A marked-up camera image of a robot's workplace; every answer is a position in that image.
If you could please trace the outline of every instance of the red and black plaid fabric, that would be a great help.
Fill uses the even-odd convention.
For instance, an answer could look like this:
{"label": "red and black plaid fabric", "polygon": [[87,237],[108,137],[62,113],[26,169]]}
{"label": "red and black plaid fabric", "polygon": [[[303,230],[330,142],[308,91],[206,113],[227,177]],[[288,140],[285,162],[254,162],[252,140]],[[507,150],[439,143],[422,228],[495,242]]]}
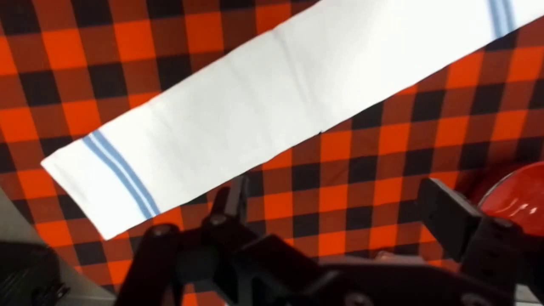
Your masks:
{"label": "red and black plaid fabric", "polygon": [[[0,188],[72,266],[116,293],[143,230],[194,228],[215,193],[101,240],[40,162],[302,13],[303,0],[0,0]],[[544,19],[251,172],[251,227],[312,257],[443,264],[415,196],[544,157]],[[220,305],[196,288],[188,305]]]}

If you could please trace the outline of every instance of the red plastic cap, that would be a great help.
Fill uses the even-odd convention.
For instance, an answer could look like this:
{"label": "red plastic cap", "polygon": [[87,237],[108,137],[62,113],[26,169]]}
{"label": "red plastic cap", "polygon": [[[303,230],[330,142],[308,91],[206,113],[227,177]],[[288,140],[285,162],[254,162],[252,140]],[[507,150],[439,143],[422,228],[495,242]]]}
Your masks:
{"label": "red plastic cap", "polygon": [[521,225],[528,235],[544,237],[544,162],[502,179],[480,201],[480,210]]}

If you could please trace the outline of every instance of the black metal bracket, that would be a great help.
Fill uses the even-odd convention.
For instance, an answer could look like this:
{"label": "black metal bracket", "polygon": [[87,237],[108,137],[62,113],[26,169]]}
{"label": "black metal bracket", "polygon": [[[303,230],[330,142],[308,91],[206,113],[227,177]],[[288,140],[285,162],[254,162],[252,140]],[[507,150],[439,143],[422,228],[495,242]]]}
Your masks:
{"label": "black metal bracket", "polygon": [[[228,305],[240,306],[514,305],[517,269],[506,261],[516,262],[519,254],[502,242],[516,244],[519,230],[487,220],[438,181],[422,184],[424,220],[463,262],[461,274],[404,261],[319,264],[281,239],[245,227],[244,191],[244,181],[222,189],[198,230],[149,230],[116,305],[179,306],[191,283],[210,283]],[[499,261],[483,268],[487,256],[497,257],[490,252]]]}

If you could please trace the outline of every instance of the white towel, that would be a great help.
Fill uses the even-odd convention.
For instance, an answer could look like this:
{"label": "white towel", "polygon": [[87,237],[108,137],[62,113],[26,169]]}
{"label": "white towel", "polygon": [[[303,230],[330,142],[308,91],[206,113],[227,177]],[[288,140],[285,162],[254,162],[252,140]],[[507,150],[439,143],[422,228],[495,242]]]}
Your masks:
{"label": "white towel", "polygon": [[43,167],[109,240],[544,14],[544,0],[322,0]]}

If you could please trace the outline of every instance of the buffalo check fabric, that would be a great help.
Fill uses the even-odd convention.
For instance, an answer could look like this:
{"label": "buffalo check fabric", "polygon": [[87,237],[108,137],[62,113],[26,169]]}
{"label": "buffalo check fabric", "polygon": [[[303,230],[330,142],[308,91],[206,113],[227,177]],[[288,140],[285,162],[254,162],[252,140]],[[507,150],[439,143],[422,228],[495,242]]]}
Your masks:
{"label": "buffalo check fabric", "polygon": [[544,16],[544,2],[502,13],[322,0],[41,166],[111,240]]}
{"label": "buffalo check fabric", "polygon": [[[111,242],[40,162],[313,2],[0,0],[0,186],[38,234],[118,291],[145,228],[194,228],[215,193]],[[470,191],[544,157],[544,21],[449,65],[249,174],[251,227],[312,257],[443,251],[419,222],[422,177]],[[188,305],[220,305],[194,288]]]}

